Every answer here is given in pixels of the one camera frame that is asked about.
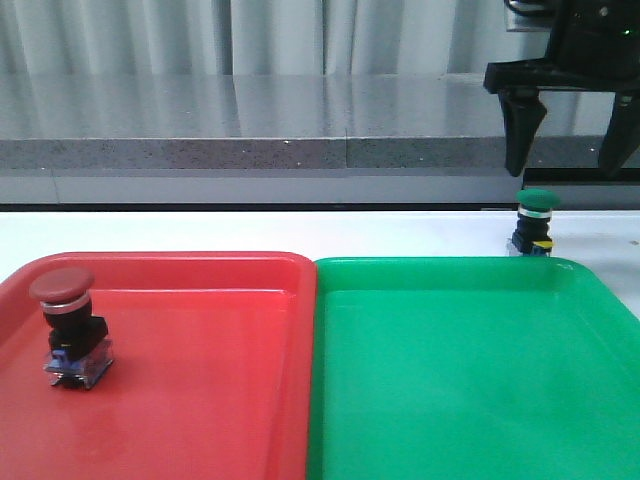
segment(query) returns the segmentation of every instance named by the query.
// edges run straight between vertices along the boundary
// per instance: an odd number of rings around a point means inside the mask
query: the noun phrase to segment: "table surface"
[[[516,212],[2,212],[0,281],[70,251],[504,256]],[[554,256],[589,267],[640,317],[640,212],[554,212]]]

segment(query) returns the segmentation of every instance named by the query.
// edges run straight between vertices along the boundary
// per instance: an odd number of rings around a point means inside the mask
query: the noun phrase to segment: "metal ring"
[[[44,313],[48,313],[50,315],[64,315],[65,313],[75,312],[76,310],[79,310],[90,301],[91,297],[89,296],[89,292],[84,292],[79,298],[76,298],[69,303],[40,302],[40,306],[42,307],[42,311]]]
[[[518,207],[518,213],[529,218],[551,218],[551,210],[546,212],[536,212],[535,210],[527,210],[522,205]]]

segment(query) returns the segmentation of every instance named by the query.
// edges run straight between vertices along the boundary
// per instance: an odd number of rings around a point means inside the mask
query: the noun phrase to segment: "plastic tray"
[[[115,362],[51,387],[28,285],[96,276]],[[78,253],[0,284],[0,478],[304,478],[316,267],[285,253]]]
[[[318,268],[308,478],[640,478],[640,323],[589,270]]]

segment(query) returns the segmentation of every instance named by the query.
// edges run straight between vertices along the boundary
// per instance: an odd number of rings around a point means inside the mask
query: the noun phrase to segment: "red tray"
[[[91,269],[115,362],[51,387],[29,284]],[[0,478],[305,475],[316,268],[287,253],[71,253],[0,284]]]

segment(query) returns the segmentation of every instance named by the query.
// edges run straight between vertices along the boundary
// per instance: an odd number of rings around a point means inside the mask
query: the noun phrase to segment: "black cable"
[[[510,0],[503,0],[505,6],[521,17],[536,17],[536,18],[551,18],[555,15],[555,10],[551,10],[548,8],[537,9],[537,10],[522,10],[514,5],[512,5]]]

